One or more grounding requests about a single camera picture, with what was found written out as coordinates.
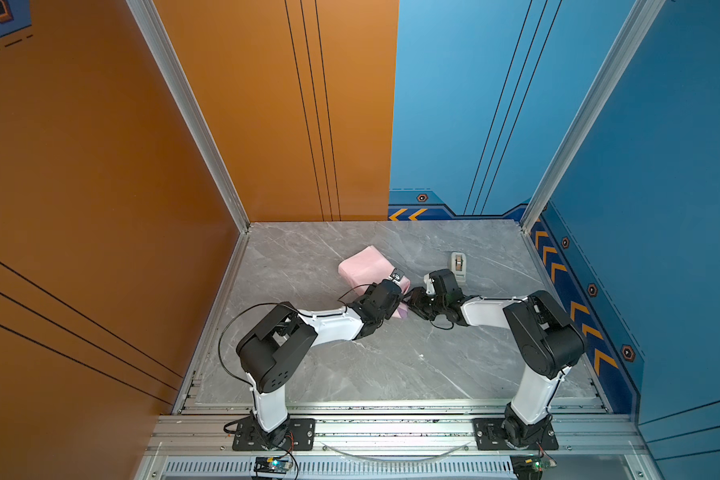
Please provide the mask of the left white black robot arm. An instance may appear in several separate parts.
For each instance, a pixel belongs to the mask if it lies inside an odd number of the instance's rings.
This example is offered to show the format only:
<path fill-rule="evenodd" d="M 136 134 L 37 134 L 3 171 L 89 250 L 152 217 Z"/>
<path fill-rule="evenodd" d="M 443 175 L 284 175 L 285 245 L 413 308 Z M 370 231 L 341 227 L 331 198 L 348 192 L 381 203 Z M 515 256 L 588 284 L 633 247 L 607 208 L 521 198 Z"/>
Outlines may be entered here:
<path fill-rule="evenodd" d="M 402 299 L 400 281 L 386 278 L 336 310 L 301 311 L 277 303 L 240 340 L 236 353 L 252 389 L 254 425 L 267 446 L 279 447 L 289 436 L 285 385 L 310 349 L 375 333 Z"/>

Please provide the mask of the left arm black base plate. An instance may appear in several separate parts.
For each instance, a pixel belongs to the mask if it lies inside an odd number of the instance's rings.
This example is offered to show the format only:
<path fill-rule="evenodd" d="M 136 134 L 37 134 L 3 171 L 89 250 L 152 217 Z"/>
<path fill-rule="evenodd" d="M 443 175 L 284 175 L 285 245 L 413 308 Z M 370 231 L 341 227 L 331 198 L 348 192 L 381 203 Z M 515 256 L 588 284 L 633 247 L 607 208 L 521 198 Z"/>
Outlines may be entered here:
<path fill-rule="evenodd" d="M 288 418 L 272 432 L 265 432 L 249 415 L 224 426 L 232 436 L 234 451 L 311 451 L 315 440 L 314 418 Z"/>

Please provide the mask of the purple wrapping paper sheet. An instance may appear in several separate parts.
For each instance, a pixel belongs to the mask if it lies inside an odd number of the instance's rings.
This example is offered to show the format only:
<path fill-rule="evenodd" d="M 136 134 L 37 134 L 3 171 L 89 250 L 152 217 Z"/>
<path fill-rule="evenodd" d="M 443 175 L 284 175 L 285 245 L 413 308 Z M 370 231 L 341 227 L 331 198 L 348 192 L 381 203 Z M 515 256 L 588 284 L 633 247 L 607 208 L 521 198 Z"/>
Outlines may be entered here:
<path fill-rule="evenodd" d="M 339 264 L 338 272 L 340 276 L 349 284 L 349 292 L 355 293 L 355 299 L 357 299 L 366 291 L 366 289 L 371 284 L 380 283 L 385 279 L 389 279 L 389 275 L 393 269 L 398 268 L 394 267 L 391 261 L 388 260 L 376 247 L 369 246 L 360 251 L 359 253 L 342 261 Z M 410 280 L 406 277 L 406 275 L 405 283 L 400 287 L 402 289 L 404 297 L 410 288 Z M 340 318 L 342 320 L 348 319 L 349 321 L 353 321 L 362 326 L 362 322 L 359 316 L 348 308 L 351 302 L 349 302 L 339 310 L 341 314 Z M 399 304 L 399 307 L 391 318 L 400 317 L 399 310 L 402 303 L 403 298 L 401 303 Z"/>

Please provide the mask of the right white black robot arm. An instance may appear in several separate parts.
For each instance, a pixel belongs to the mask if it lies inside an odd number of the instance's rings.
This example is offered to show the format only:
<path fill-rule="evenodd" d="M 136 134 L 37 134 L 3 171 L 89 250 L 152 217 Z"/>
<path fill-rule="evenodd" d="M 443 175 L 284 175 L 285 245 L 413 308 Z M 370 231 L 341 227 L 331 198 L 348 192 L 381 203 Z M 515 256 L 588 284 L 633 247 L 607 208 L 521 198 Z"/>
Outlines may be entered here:
<path fill-rule="evenodd" d="M 404 302 L 427 321 L 443 316 L 454 326 L 509 330 L 525 367 L 501 424 L 483 437 L 508 449 L 534 448 L 553 437 L 551 402 L 587 344 L 552 294 L 538 290 L 512 298 L 466 295 L 455 274 L 442 269 L 426 275 L 424 285 L 407 293 Z"/>

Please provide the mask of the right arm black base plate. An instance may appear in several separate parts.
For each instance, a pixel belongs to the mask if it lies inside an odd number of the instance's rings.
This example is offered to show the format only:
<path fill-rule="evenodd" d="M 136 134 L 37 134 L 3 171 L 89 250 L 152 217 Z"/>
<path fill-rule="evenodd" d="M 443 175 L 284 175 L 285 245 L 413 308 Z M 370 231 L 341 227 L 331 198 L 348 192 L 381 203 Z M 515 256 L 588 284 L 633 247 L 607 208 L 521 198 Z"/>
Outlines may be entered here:
<path fill-rule="evenodd" d="M 550 417 L 531 426 L 515 419 L 476 418 L 472 427 L 480 451 L 559 449 Z"/>

